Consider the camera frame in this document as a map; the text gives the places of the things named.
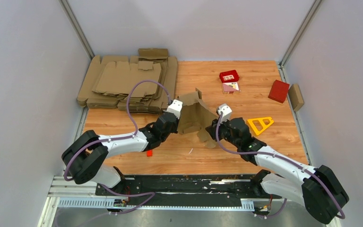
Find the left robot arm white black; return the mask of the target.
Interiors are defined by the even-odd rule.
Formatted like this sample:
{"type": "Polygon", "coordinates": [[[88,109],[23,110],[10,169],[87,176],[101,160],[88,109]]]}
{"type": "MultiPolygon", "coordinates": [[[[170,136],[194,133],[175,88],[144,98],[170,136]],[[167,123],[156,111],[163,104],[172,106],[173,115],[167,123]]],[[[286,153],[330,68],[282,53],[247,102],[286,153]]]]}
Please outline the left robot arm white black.
{"type": "Polygon", "coordinates": [[[136,133],[106,136],[88,130],[62,153],[61,159],[76,184],[92,181],[107,186],[114,195],[121,195],[126,183],[120,171],[105,165],[104,161],[112,156],[159,147],[170,134],[177,132],[179,119],[179,113],[163,112],[155,122],[136,133]]]}

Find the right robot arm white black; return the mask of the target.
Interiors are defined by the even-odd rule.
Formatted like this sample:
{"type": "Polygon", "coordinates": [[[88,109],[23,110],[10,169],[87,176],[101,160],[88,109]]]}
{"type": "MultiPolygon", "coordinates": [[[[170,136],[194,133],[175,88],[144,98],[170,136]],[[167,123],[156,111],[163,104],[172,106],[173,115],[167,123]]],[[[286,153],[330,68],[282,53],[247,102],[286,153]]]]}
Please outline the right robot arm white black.
{"type": "Polygon", "coordinates": [[[214,119],[206,131],[214,141],[225,140],[235,146],[235,153],[246,162],[263,168],[251,184],[256,197],[274,194],[294,201],[323,224],[345,218],[342,208],[349,196],[331,168],[309,166],[282,155],[253,137],[242,118],[214,119]]]}

